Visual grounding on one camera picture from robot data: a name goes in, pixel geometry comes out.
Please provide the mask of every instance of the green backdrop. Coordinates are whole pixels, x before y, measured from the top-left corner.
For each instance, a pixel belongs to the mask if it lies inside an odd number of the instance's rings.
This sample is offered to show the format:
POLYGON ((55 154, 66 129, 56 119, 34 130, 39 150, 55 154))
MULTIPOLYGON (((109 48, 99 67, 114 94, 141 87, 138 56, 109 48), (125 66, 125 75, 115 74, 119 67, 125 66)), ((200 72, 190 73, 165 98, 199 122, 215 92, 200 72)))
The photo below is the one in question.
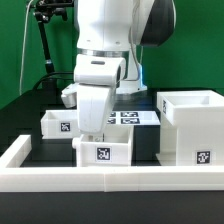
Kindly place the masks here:
MULTIPOLYGON (((0 108, 19 96, 25 0, 0 1, 0 108)), ((160 48, 144 49, 144 82, 149 88, 205 87, 224 93, 224 1, 175 0, 174 35, 160 48)), ((54 17, 47 35, 57 71, 72 71, 76 41, 72 21, 54 17)), ((24 91, 45 74, 40 35, 29 16, 24 91)))

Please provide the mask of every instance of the black cable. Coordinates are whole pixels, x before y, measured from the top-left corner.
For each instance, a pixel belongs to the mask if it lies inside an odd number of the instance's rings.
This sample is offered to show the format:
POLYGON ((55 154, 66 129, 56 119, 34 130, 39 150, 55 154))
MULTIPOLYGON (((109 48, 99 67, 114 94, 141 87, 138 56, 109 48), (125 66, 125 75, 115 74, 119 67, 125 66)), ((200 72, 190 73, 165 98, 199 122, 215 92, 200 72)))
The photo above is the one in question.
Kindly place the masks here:
POLYGON ((37 88, 39 87, 39 85, 43 82, 43 81, 45 81, 45 80, 47 80, 47 79, 49 79, 49 78, 51 78, 51 79, 56 79, 56 80, 58 80, 58 79, 61 79, 61 80, 73 80, 73 79, 66 79, 66 78, 53 78, 52 76, 55 76, 55 75, 73 75, 73 72, 51 72, 51 73, 49 73, 49 74, 47 74, 47 75, 45 75, 45 76, 43 76, 34 86, 33 86, 33 90, 37 90, 37 88))
POLYGON ((74 0, 69 3, 49 3, 43 5, 36 5, 38 9, 45 9, 45 8, 64 8, 64 7, 74 7, 74 0))

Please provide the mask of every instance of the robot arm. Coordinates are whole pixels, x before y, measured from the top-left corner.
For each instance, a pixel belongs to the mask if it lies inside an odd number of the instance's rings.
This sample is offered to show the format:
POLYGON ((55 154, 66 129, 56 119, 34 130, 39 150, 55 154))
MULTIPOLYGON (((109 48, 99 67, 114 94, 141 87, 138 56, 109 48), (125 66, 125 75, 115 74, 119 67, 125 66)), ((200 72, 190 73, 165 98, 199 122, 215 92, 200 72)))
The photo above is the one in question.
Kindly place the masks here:
MULTIPOLYGON (((130 52, 135 58, 135 45, 159 46, 168 39, 175 7, 173 0, 76 0, 75 5, 80 32, 74 70, 78 125, 81 133, 99 136, 113 109, 116 88, 130 79, 130 52)), ((140 69, 134 63, 137 80, 140 69)))

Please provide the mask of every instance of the white bin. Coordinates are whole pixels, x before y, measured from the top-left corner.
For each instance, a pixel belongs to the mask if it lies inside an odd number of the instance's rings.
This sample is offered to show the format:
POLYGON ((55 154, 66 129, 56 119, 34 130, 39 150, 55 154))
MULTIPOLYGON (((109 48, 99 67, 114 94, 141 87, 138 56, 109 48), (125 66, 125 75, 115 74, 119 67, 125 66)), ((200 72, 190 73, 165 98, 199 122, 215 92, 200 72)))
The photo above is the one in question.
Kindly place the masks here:
POLYGON ((107 125, 99 142, 87 135, 74 138, 77 166, 131 166, 133 130, 132 125, 107 125))
POLYGON ((162 165, 224 165, 224 97, 213 91, 159 92, 162 165))
POLYGON ((76 110, 47 110, 41 119, 43 139, 79 137, 76 110))

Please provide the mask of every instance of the cable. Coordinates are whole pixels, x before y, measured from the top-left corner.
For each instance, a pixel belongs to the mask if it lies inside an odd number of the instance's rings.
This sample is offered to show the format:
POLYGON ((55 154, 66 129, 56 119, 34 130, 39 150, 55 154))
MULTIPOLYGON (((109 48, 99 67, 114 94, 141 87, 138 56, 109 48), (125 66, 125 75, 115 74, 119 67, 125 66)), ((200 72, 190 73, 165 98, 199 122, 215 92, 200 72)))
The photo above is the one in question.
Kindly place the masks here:
POLYGON ((44 80, 47 80, 48 78, 55 76, 55 75, 73 75, 73 72, 51 72, 45 76, 43 76, 34 86, 33 86, 33 90, 36 90, 38 88, 38 86, 40 85, 40 83, 44 80))
POLYGON ((34 0, 30 0, 27 5, 26 10, 26 19, 25 19, 25 27, 24 27, 24 36, 23 36, 23 51, 22 51, 22 62, 21 62, 21 72, 20 72, 20 82, 19 82, 19 94, 22 95, 22 84, 23 84, 23 76, 24 76, 24 62, 25 62, 25 51, 26 51, 26 36, 27 36, 27 24, 28 24, 28 15, 30 11, 31 4, 34 0))
POLYGON ((142 64, 143 53, 144 53, 144 47, 141 46, 141 54, 140 54, 140 60, 139 60, 139 63, 140 63, 140 64, 142 64))
POLYGON ((64 8, 64 7, 73 7, 74 6, 74 0, 70 3, 48 3, 44 5, 38 5, 38 8, 64 8))
POLYGON ((134 42, 133 41, 133 25, 134 25, 135 15, 136 15, 137 9, 139 8, 139 5, 140 5, 140 0, 138 0, 136 2, 135 7, 133 9, 132 26, 131 26, 130 32, 129 32, 129 39, 130 39, 130 44, 131 44, 131 53, 132 53, 132 56, 133 56, 133 59, 134 59, 134 62, 135 62, 135 66, 137 68, 138 76, 137 76, 136 79, 124 79, 124 81, 138 81, 141 78, 141 69, 139 67, 139 63, 138 63, 138 60, 137 60, 137 57, 136 57, 136 54, 135 54, 134 43, 133 43, 134 42))
MULTIPOLYGON (((40 79, 33 87, 33 90, 37 90, 38 86, 45 80, 48 80, 49 77, 46 78, 42 78, 40 79)), ((65 81, 73 81, 73 79, 65 79, 65 78, 51 78, 51 79, 55 79, 55 80, 65 80, 65 81)))

